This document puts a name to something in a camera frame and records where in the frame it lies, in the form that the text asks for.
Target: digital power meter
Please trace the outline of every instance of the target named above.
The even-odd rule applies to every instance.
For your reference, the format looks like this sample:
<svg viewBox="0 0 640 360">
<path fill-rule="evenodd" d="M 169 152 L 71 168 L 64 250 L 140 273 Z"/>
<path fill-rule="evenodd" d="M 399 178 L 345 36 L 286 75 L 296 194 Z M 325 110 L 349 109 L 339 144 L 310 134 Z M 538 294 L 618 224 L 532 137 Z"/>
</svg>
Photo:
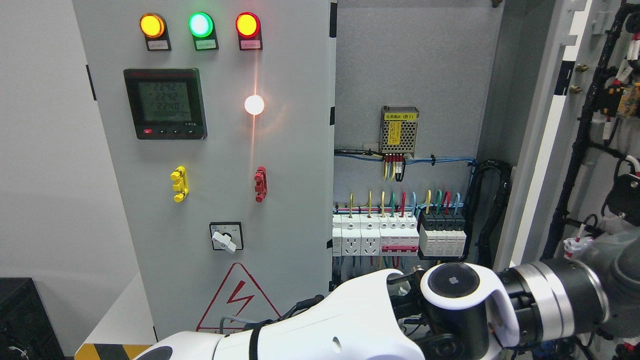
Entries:
<svg viewBox="0 0 640 360">
<path fill-rule="evenodd" d="M 139 139 L 207 137 L 198 69 L 126 69 L 124 81 Z"/>
</svg>

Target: black and yellow hazard stripe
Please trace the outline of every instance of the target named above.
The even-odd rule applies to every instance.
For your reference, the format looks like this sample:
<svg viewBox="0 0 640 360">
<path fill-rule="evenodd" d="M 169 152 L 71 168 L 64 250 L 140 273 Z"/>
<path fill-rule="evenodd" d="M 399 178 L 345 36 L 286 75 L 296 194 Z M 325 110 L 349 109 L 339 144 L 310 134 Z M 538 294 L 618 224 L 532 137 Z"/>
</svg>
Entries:
<svg viewBox="0 0 640 360">
<path fill-rule="evenodd" d="M 83 344 L 75 360 L 133 360 L 151 345 Z"/>
</svg>

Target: yellow handle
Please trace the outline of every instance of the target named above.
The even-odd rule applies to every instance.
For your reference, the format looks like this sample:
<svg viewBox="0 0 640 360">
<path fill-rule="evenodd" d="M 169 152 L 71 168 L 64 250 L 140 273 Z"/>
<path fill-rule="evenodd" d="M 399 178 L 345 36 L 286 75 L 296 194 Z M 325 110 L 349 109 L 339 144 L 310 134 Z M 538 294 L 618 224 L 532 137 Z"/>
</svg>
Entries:
<svg viewBox="0 0 640 360">
<path fill-rule="evenodd" d="M 189 195 L 189 183 L 187 182 L 187 169 L 182 165 L 175 168 L 170 176 L 173 181 L 172 189 L 176 192 L 173 201 L 182 202 Z"/>
</svg>

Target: red triangle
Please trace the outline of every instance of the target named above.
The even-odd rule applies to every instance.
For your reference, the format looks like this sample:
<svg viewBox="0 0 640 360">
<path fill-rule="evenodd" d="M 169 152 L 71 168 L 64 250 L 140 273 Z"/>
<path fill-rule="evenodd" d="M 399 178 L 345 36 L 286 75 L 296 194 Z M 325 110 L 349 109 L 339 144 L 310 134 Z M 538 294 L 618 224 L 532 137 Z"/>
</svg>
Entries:
<svg viewBox="0 0 640 360">
<path fill-rule="evenodd" d="M 220 332 L 222 316 L 238 316 L 256 322 L 280 317 L 258 282 L 240 263 L 234 263 L 222 280 L 196 331 Z M 242 330 L 243 324 L 225 321 L 226 331 Z"/>
</svg>

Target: yellow indicator light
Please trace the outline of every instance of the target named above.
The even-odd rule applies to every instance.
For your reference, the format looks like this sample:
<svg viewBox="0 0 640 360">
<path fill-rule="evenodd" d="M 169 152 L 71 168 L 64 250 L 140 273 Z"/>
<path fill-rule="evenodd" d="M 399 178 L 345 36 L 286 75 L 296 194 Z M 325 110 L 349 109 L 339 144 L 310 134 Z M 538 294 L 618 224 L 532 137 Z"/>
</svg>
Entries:
<svg viewBox="0 0 640 360">
<path fill-rule="evenodd" d="M 260 20 L 254 13 L 241 13 L 236 19 L 236 29 L 243 37 L 253 37 L 260 30 Z"/>
<path fill-rule="evenodd" d="M 164 34 L 164 19 L 156 13 L 146 13 L 140 18 L 140 30 L 149 38 L 158 38 Z"/>
</svg>

